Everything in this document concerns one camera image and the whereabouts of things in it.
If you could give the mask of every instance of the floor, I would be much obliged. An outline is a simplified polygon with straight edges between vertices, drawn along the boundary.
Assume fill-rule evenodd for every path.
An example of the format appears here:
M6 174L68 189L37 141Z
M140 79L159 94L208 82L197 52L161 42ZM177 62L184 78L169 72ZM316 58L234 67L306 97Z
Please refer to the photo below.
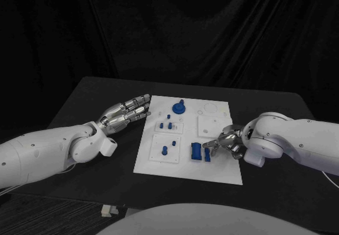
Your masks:
M101 204L6 194L0 197L1 235L95 235L125 216L101 217Z

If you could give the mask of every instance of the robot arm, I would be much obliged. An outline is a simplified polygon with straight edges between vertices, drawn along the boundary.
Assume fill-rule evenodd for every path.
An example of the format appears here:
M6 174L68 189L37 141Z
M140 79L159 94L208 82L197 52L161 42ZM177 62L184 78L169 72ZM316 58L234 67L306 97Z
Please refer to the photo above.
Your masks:
M0 145L0 188L39 181L88 162L101 152L111 156L117 143L107 136L121 131L131 121L150 115L150 95L109 107L96 122L36 131Z
M297 163L339 175L339 125L309 119L293 120L278 113L262 113L242 128L228 126L203 147L229 149L235 159L261 167L265 158L285 153Z

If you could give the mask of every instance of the table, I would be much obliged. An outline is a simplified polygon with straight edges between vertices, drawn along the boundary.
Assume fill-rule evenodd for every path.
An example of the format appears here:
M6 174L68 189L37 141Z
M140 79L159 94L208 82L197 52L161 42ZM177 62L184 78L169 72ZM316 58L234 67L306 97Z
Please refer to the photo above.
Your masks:
M226 101L234 123L241 125L264 112L313 119L294 93L85 77L49 128L95 121L111 105L143 94ZM144 120L133 122L109 136L118 143L111 157L99 154L71 172L13 192L134 209L174 203L219 204L261 212L309 229L339 232L333 216L339 210L339 190L320 171L298 165L285 155L267 159L262 168L239 161L242 186L133 173L143 126Z

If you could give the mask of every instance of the raised white platform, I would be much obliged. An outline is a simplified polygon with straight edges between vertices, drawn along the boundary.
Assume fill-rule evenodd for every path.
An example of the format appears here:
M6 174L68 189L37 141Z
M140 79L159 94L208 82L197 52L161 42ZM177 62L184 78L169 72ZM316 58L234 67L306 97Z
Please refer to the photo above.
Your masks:
M180 99L186 111L177 115L172 107ZM190 143L202 144L216 139L222 128L232 124L228 102L154 95L148 111L151 115L144 124L134 173L242 185L238 160L223 148L210 157L210 162L205 162L203 148L202 160L190 159ZM163 146L167 146L166 155L161 154Z

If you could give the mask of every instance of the blue plastic piece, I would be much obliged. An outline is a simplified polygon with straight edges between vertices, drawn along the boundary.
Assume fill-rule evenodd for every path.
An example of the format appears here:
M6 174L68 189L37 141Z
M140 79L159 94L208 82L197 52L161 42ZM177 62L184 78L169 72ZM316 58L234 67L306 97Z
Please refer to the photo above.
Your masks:
M163 155L167 155L167 147L166 147L166 146L163 146L161 154L163 154Z
M199 143L192 143L192 159L202 160L202 145Z
M186 107L183 105L183 99L180 100L179 103L176 103L172 107L172 110L176 114L183 114L184 113L184 110L186 110Z
M205 162L210 162L209 148L205 148Z

